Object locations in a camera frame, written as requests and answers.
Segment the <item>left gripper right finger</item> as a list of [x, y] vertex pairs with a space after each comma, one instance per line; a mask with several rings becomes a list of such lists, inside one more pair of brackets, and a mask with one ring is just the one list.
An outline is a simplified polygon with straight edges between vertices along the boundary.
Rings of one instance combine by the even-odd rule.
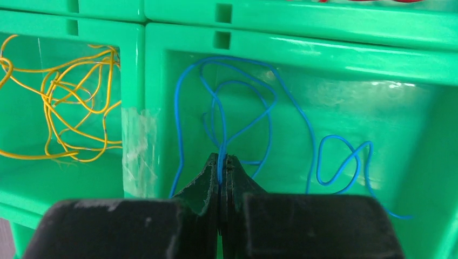
[[404, 258], [377, 200], [361, 195], [269, 193], [239, 159], [225, 160], [221, 190], [226, 258]]

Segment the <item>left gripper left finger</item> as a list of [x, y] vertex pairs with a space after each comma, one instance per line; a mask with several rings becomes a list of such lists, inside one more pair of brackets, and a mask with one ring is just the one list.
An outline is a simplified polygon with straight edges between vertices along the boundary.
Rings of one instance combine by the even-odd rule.
[[73, 199], [43, 216], [24, 258], [215, 258], [218, 156], [170, 199]]

